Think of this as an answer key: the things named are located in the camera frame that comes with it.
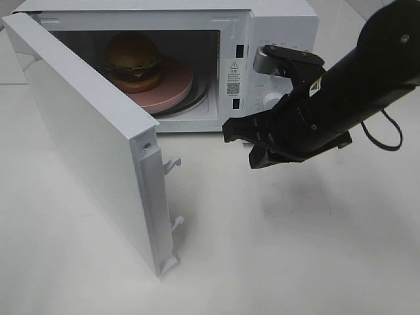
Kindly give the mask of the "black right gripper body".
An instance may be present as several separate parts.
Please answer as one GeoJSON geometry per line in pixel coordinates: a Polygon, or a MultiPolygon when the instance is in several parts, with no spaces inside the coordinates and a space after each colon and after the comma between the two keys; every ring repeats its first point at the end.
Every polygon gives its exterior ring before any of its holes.
{"type": "Polygon", "coordinates": [[[293,82],[292,92],[271,111],[278,144],[264,146],[273,148],[286,143],[307,160],[351,144],[351,115],[345,108],[351,79],[346,70],[329,70],[293,82]]]}

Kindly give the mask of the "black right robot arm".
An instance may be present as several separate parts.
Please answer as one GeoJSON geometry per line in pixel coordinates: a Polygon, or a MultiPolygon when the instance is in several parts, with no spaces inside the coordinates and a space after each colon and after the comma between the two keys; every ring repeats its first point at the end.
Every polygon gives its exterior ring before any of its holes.
{"type": "Polygon", "coordinates": [[[419,86],[419,2],[393,1],[374,13],[356,47],[328,70],[317,55],[265,45],[253,69],[291,80],[271,108],[231,117],[225,142],[252,143],[249,164],[301,163],[352,142],[350,129],[419,86]]]}

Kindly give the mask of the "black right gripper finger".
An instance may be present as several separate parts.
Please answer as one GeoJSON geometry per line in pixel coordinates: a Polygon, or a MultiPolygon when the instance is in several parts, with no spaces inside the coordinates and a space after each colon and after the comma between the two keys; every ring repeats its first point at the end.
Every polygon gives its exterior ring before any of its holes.
{"type": "Polygon", "coordinates": [[[278,144],[279,135],[273,129],[274,115],[264,111],[244,117],[231,117],[222,125],[225,143],[245,140],[252,144],[278,144]]]}
{"type": "Polygon", "coordinates": [[[281,163],[301,163],[305,160],[302,154],[286,143],[273,148],[254,144],[248,157],[252,169],[263,169],[281,163]]]}

